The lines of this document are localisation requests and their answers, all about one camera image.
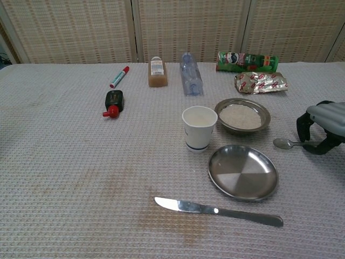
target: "pringles can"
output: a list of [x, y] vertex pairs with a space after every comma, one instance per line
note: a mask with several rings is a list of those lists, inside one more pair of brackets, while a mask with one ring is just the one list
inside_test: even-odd
[[235, 52], [218, 52], [216, 71], [275, 72], [278, 57]]

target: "white paper cup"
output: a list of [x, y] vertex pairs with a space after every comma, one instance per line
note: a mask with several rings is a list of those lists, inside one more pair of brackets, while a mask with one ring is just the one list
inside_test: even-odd
[[188, 150], [200, 153], [207, 149], [217, 119], [217, 113], [204, 106], [192, 106], [183, 111], [182, 120]]

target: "bottle cap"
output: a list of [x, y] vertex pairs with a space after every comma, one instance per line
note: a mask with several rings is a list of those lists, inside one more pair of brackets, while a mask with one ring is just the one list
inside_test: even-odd
[[103, 117], [116, 118], [119, 116], [119, 108], [116, 105], [110, 105], [107, 112], [103, 113]]

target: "red cap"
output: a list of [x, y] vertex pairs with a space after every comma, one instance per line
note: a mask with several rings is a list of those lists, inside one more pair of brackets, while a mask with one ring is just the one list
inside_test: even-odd
[[126, 67], [123, 69], [123, 71], [125, 72], [125, 74], [127, 74], [128, 71], [129, 71], [129, 66], [126, 66]]
[[110, 105], [107, 112], [103, 113], [103, 117], [116, 118], [119, 116], [119, 108], [116, 105]]

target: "knife handle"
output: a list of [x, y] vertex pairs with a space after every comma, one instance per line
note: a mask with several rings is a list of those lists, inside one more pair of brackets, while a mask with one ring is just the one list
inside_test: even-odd
[[251, 220], [254, 222], [258, 222], [261, 224], [274, 226], [274, 227], [282, 227], [284, 225], [284, 222], [280, 216], [269, 215], [269, 214], [239, 212], [236, 210], [218, 209], [211, 206], [205, 206], [203, 212], [209, 213], [209, 214], [216, 214], [220, 216], [226, 216], [226, 217], [235, 217], [237, 219]]

